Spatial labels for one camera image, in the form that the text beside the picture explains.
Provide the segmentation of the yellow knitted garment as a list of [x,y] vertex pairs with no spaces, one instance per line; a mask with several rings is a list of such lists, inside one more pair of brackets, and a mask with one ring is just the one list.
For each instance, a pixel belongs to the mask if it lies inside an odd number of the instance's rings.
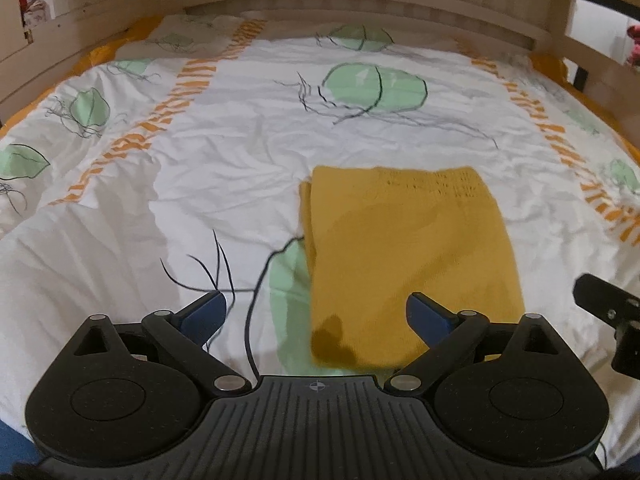
[[318,166],[299,194],[317,364],[397,370],[420,356],[406,321],[414,292],[494,322],[523,315],[501,211],[473,168]]

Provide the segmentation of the white leaf-patterned duvet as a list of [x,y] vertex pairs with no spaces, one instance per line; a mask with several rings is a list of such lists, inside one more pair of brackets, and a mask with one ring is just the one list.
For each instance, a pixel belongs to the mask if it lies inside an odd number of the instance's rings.
[[543,314],[610,402],[602,454],[639,449],[639,385],[580,274],[639,289],[639,165],[527,55],[351,24],[168,16],[59,84],[1,137],[1,420],[80,323],[227,299],[205,348],[243,374],[314,362],[299,188],[314,168],[473,168]]

